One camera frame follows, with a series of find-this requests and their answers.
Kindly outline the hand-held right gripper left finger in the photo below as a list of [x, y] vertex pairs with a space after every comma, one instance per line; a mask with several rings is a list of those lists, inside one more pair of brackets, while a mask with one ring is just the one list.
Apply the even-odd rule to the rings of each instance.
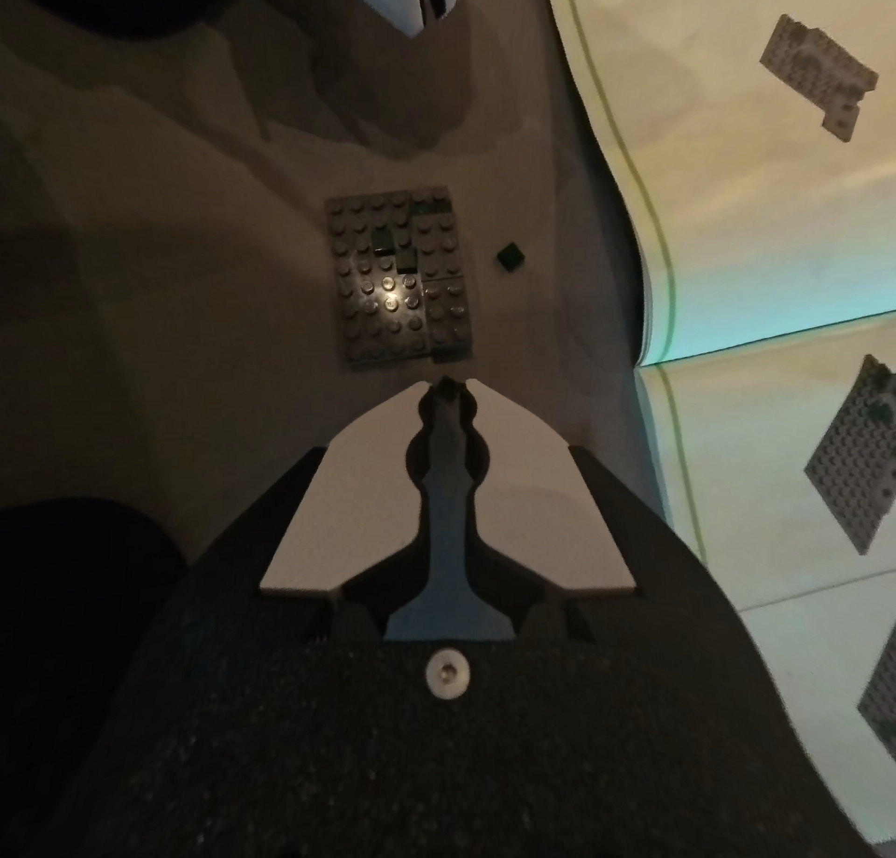
[[434, 387], [377, 404], [323, 451], [259, 590], [268, 597], [364, 605], [389, 618], [425, 588]]

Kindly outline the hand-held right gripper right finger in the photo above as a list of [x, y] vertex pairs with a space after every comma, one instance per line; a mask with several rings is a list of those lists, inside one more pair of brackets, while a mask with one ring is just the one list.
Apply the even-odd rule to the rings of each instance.
[[633, 574], [567, 441], [480, 380], [460, 385], [458, 401], [473, 593], [509, 621], [537, 605], [633, 595]]

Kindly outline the grey studded building plate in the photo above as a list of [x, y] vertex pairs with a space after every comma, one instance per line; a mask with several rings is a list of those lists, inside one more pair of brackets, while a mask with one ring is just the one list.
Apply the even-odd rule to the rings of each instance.
[[447, 187], [329, 197], [323, 210], [350, 366], [472, 354], [470, 292]]

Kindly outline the open instruction booklet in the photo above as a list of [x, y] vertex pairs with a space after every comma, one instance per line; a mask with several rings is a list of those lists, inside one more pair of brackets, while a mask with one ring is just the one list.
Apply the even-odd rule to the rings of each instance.
[[894, 855], [895, 0], [550, 0], [644, 270], [668, 525]]

